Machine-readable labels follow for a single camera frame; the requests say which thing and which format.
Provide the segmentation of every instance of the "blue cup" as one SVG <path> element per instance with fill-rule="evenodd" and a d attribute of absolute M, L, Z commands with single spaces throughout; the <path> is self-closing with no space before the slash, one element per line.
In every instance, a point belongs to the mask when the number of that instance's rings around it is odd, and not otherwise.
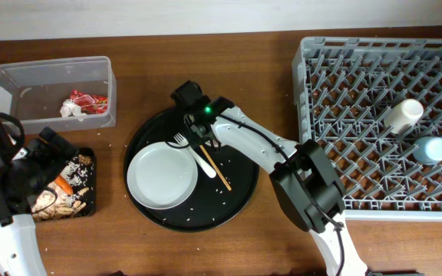
<path fill-rule="evenodd" d="M 433 165 L 442 161 L 442 138 L 422 137 L 415 141 L 419 149 L 414 151 L 414 157 L 419 163 Z"/>

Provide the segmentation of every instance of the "wooden table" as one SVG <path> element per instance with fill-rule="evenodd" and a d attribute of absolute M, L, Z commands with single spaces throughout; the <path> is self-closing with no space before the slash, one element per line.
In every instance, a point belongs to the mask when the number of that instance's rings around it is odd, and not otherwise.
<path fill-rule="evenodd" d="M 305 36 L 442 38 L 442 27 L 0 42 L 0 64 L 106 55 L 117 78 L 117 125 L 62 133 L 97 155 L 97 212 L 90 218 L 38 224 L 48 273 L 324 271 L 312 237 L 284 216 L 265 172 L 239 215 L 195 234 L 172 232 L 144 218 L 124 197 L 122 174 L 124 145 L 148 118 L 173 105 L 170 93 L 186 80 L 197 81 L 211 98 L 229 98 L 254 121 L 297 140 L 291 61 Z M 442 223 L 348 222 L 348 230 L 374 271 L 442 275 Z"/>

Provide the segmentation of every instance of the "fork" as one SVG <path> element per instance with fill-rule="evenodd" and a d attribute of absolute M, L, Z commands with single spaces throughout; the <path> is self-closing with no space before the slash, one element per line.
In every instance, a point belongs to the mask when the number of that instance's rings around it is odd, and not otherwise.
<path fill-rule="evenodd" d="M 189 144 L 187 139 L 180 133 L 175 134 L 174 138 L 175 141 L 181 146 L 186 146 Z M 216 171 L 212 168 L 212 166 L 208 162 L 204 161 L 204 159 L 200 157 L 199 154 L 197 154 L 190 146 L 188 146 L 186 149 L 187 151 L 189 151 L 192 157 L 196 160 L 197 164 L 199 164 L 199 166 L 207 174 L 208 177 L 210 178 L 216 177 Z"/>

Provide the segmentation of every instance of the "clear plastic container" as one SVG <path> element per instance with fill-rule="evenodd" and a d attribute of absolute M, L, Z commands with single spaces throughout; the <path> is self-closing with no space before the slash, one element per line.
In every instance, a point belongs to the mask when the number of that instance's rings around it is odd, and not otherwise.
<path fill-rule="evenodd" d="M 62 103 L 72 90 L 108 97 L 107 111 L 61 117 Z M 117 85 L 108 57 L 75 57 L 0 65 L 0 112 L 21 121 L 25 133 L 113 127 Z"/>

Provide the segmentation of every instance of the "red wrapper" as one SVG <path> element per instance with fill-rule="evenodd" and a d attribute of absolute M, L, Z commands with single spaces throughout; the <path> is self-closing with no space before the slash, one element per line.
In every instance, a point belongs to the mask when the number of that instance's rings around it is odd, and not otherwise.
<path fill-rule="evenodd" d="M 81 112 L 87 114 L 99 114 L 107 111 L 107 97 L 88 95 L 78 90 L 73 90 L 71 92 L 71 100 L 81 107 Z"/>

